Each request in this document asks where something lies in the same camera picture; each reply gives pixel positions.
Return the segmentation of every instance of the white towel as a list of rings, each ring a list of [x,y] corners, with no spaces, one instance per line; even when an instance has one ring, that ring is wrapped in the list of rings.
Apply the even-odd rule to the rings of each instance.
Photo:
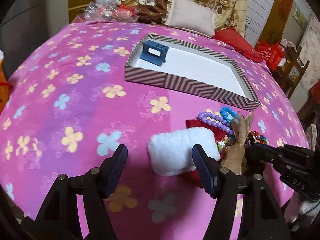
[[[150,138],[148,152],[155,173],[173,176],[196,169],[192,161],[192,147],[201,144],[209,157],[220,159],[211,130],[193,127],[175,132],[159,133]]]

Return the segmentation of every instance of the bed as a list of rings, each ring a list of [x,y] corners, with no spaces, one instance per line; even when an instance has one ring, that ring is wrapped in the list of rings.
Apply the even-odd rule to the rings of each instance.
[[[297,115],[265,62],[254,63],[221,41],[161,25],[71,24],[12,75],[9,82],[14,88],[0,115],[0,183],[31,218],[58,174],[82,175],[123,143],[129,150],[128,162],[114,195],[105,201],[118,238],[202,239],[215,200],[177,176],[157,176],[147,142],[153,134],[184,129],[186,119],[202,111],[218,112],[224,104],[124,81],[125,62],[148,33],[192,42],[234,59],[261,102],[251,130],[264,134],[274,147],[285,143],[308,147]],[[286,203],[293,190],[270,165],[264,178],[280,206]],[[78,206],[85,236],[80,197]],[[239,195],[230,239],[237,239],[241,210]]]

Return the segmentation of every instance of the red pillow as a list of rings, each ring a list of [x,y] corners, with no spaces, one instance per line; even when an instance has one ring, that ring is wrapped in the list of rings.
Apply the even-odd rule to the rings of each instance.
[[[254,62],[263,61],[263,59],[260,58],[259,53],[233,28],[217,31],[212,38],[229,44],[235,49],[235,51],[248,59],[252,59]]]

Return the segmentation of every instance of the metal screw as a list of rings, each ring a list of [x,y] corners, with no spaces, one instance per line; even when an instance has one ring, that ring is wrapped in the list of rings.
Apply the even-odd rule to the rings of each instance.
[[[66,177],[66,175],[62,173],[62,174],[60,174],[60,175],[58,176],[58,180],[64,180],[65,177]]]
[[[256,180],[261,180],[262,176],[259,173],[254,174],[253,176]]]
[[[226,168],[226,167],[221,167],[220,168],[220,171],[223,173],[223,174],[227,174],[229,172],[229,169]]]
[[[100,171],[100,169],[96,167],[96,168],[92,168],[90,172],[92,174],[97,174],[97,173],[99,173],[99,171]]]

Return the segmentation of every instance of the red plastic bag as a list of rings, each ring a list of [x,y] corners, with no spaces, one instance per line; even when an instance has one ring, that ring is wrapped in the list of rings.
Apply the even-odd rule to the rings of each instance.
[[[279,42],[275,45],[269,45],[265,41],[261,41],[257,51],[259,52],[260,57],[266,61],[267,66],[271,71],[277,69],[281,59],[284,57],[284,53],[281,47],[279,47]]]

